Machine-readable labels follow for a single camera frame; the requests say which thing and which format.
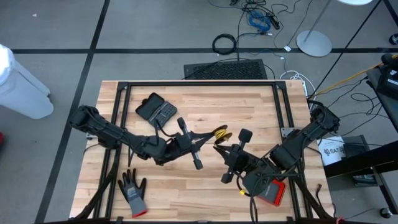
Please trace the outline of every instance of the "white lamp base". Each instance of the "white lamp base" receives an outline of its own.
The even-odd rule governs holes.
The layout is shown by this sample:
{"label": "white lamp base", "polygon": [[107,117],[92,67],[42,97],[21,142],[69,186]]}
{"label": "white lamp base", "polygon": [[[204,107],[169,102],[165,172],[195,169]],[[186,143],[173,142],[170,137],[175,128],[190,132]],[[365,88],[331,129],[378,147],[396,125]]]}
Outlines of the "white lamp base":
{"label": "white lamp base", "polygon": [[309,32],[309,30],[306,30],[297,36],[297,46],[300,50],[307,55],[314,57],[323,57],[328,55],[331,52],[331,42],[329,38],[321,32],[313,30],[307,41],[304,42],[304,39]]}

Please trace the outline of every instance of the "wooden tabletop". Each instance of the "wooden tabletop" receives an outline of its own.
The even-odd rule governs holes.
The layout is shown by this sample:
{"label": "wooden tabletop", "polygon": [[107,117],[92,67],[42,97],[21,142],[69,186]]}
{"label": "wooden tabletop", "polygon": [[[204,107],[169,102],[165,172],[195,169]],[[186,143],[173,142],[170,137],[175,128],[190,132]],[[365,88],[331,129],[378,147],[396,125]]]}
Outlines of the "wooden tabletop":
{"label": "wooden tabletop", "polygon": [[[111,120],[117,81],[103,81],[96,107],[108,121]],[[304,97],[301,81],[286,81],[290,107],[296,127],[304,127],[310,122],[310,114]],[[276,144],[281,143],[279,125],[275,112],[275,103],[270,86],[134,86],[131,90],[126,127],[133,134],[154,135],[154,128],[135,113],[135,109],[152,92],[177,107],[178,113],[165,125],[167,133],[180,132],[177,118],[183,117],[190,130],[196,133],[210,132],[223,124],[233,133],[230,145],[238,143],[238,134],[242,128],[253,132],[251,142],[244,150],[257,156],[264,155]],[[279,94],[284,121],[285,110],[282,93]],[[124,95],[122,93],[118,121],[120,123]],[[135,157],[130,169],[136,168],[138,182],[147,178],[145,202],[149,211],[136,219],[174,220],[174,221],[249,221],[249,197],[239,194],[233,180],[223,184],[221,176],[226,172],[222,157],[212,148],[214,139],[208,141],[199,152],[204,168],[196,170],[191,155],[178,158],[163,167],[155,165],[152,159],[143,161]],[[101,146],[89,149],[83,158],[80,176],[76,187],[70,216],[79,214],[98,188],[104,149]],[[309,191],[315,195],[318,184],[322,184],[319,193],[325,210],[333,214],[328,184],[323,171],[320,156],[311,150],[305,151],[305,176]],[[123,146],[118,171],[121,179],[127,167],[127,146]],[[256,199],[260,221],[286,221],[286,216],[294,217],[288,180],[281,205],[275,207]],[[302,194],[297,188],[301,214],[304,217]],[[108,193],[104,194],[101,215]],[[116,185],[112,219],[122,216],[124,220],[133,220],[129,205]]]}

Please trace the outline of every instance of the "gray floor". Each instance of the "gray floor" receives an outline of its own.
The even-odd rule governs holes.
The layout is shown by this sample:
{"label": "gray floor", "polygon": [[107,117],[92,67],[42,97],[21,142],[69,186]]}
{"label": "gray floor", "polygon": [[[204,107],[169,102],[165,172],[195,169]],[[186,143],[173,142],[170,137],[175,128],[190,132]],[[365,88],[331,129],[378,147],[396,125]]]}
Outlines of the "gray floor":
{"label": "gray floor", "polygon": [[[212,0],[218,5],[228,5],[228,0]],[[293,1],[284,2],[290,7]],[[283,47],[300,23],[309,0],[302,0],[293,14],[280,14],[284,24],[276,44]],[[104,1],[95,0],[3,0],[0,1],[0,44],[12,49],[88,49]],[[299,31],[308,29],[326,1],[314,1]],[[357,31],[377,1],[365,6],[347,6],[332,1],[330,8],[317,26],[326,34],[334,48],[343,48]],[[398,11],[398,3],[391,1]],[[214,37],[221,33],[236,35],[241,12],[237,9],[220,9],[205,0],[111,0],[97,48],[172,49],[210,48]],[[398,28],[384,3],[380,3],[359,34],[348,46],[395,47],[388,37]],[[246,22],[241,33],[255,32]],[[245,37],[241,47],[274,47],[274,37]],[[295,39],[290,43],[297,47]],[[306,75],[314,85],[334,64],[339,54],[313,58],[301,53],[281,54],[288,70]],[[0,107],[0,131],[6,145],[0,149],[0,223],[33,223],[39,209],[44,189],[57,153],[77,84],[86,60],[86,54],[17,54],[16,59],[30,70],[52,91],[54,113],[40,120],[31,120],[4,107]],[[331,71],[322,88],[373,66],[381,54],[343,54]],[[88,74],[80,104],[94,105],[102,80],[172,80],[183,77],[187,63],[214,62],[230,56],[216,54],[95,54]],[[283,60],[269,53],[246,58],[261,58],[277,77],[284,71]],[[354,92],[374,96],[362,84]],[[339,96],[337,92],[319,97],[325,104]],[[349,96],[342,98],[333,111],[341,116],[367,111],[369,102],[355,102]],[[366,121],[365,115],[343,118],[340,134]],[[369,143],[385,144],[398,137],[389,120],[377,117],[350,134],[365,135]],[[72,204],[77,177],[80,171],[84,134],[72,131],[65,157],[55,186],[45,221],[66,220]],[[397,173],[385,175],[391,189],[398,189]],[[350,217],[373,208],[351,220],[398,223],[398,217],[389,220],[379,216],[378,210],[386,206],[378,188],[354,187],[347,177],[328,180],[337,215]]]}

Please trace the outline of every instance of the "glove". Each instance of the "glove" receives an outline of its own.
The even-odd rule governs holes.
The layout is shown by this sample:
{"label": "glove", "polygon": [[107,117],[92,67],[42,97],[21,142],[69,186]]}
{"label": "glove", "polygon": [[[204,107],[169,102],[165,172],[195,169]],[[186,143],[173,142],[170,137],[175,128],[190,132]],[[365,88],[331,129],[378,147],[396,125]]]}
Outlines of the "glove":
{"label": "glove", "polygon": [[130,169],[127,170],[127,173],[124,172],[123,182],[118,180],[119,188],[122,191],[124,198],[130,205],[133,218],[136,218],[147,212],[147,207],[144,202],[146,183],[147,179],[144,178],[141,182],[141,185],[139,187],[137,186],[136,169],[132,170],[132,175]]}

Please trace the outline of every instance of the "white trash can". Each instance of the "white trash can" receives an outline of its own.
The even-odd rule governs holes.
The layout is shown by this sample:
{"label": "white trash can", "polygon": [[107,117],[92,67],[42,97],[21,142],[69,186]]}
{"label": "white trash can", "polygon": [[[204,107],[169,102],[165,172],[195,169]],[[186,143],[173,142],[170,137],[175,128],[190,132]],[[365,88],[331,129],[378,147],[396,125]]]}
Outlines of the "white trash can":
{"label": "white trash can", "polygon": [[43,83],[15,61],[11,50],[0,44],[0,105],[40,119],[54,110],[49,94]]}

